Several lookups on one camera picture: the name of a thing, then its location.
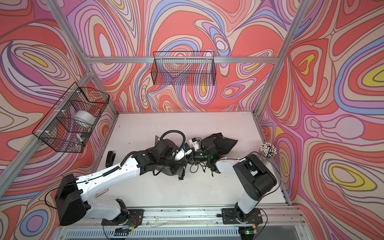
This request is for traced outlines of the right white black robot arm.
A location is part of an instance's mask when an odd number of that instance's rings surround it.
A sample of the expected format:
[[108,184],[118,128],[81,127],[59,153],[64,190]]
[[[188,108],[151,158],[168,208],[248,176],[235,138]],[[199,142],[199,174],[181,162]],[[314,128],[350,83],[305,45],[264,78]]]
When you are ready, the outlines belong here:
[[185,143],[181,149],[181,156],[190,165],[202,165],[210,169],[212,174],[233,174],[238,177],[245,191],[234,207],[239,219],[249,215],[278,183],[275,175],[254,153],[240,159],[224,158],[238,143],[237,140],[211,136],[201,141],[193,138],[190,143],[192,147]]

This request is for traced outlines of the grey hair dryer pouch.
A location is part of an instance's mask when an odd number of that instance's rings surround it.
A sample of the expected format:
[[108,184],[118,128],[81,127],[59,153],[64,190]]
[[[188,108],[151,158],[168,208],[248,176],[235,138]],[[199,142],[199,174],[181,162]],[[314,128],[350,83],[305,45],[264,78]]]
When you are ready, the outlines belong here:
[[185,156],[182,156],[182,160],[175,161],[178,146],[169,139],[161,140],[158,136],[155,136],[155,139],[155,149],[160,151],[160,158],[157,160],[158,166],[156,170],[158,172],[156,174],[153,172],[154,176],[162,173],[167,176],[178,176],[179,181],[182,181],[185,177],[187,166]]

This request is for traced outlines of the white hair dryer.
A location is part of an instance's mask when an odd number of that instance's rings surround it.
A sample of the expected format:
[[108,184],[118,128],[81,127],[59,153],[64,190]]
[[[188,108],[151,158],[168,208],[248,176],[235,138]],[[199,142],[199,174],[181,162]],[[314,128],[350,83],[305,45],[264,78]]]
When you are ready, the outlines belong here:
[[181,149],[176,155],[175,155],[175,158],[174,158],[174,161],[175,162],[180,162],[181,160],[183,160],[185,157],[185,151],[183,149]]

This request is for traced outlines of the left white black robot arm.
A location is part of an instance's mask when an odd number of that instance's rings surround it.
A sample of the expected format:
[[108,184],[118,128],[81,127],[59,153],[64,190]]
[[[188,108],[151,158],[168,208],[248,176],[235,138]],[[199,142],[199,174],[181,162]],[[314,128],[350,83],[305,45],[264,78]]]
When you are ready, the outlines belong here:
[[55,195],[60,225],[69,226],[82,219],[104,219],[111,225],[127,222],[130,212],[121,199],[100,202],[95,195],[122,181],[147,172],[170,170],[171,175],[183,178],[185,159],[192,152],[183,145],[178,148],[172,141],[159,140],[155,147],[133,151],[121,163],[86,176],[64,176]]

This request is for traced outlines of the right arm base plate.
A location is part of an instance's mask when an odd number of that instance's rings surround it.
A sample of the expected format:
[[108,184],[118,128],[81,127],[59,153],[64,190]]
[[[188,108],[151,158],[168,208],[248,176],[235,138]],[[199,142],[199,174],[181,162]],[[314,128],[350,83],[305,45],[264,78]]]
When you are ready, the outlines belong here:
[[252,224],[258,226],[264,222],[261,210],[258,208],[254,208],[248,214],[244,214],[240,209],[235,208],[223,208],[221,211],[220,214],[217,214],[217,217],[222,218],[225,225]]

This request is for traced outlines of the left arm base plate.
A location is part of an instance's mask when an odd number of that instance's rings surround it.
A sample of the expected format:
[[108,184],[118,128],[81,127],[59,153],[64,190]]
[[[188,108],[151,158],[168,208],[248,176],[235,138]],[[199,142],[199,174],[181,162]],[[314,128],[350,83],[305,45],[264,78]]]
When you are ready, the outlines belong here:
[[138,227],[142,224],[144,209],[128,209],[127,212],[120,213],[112,220],[102,220],[102,226],[129,226]]

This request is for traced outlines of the black hair dryer pouch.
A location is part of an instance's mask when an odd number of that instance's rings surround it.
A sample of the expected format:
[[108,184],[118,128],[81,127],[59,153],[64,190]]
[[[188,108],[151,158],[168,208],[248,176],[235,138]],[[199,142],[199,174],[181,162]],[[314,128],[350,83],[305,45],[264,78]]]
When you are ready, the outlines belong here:
[[228,154],[237,143],[238,140],[226,138],[222,133],[211,134],[202,141],[205,149],[213,149],[214,153],[220,156]]

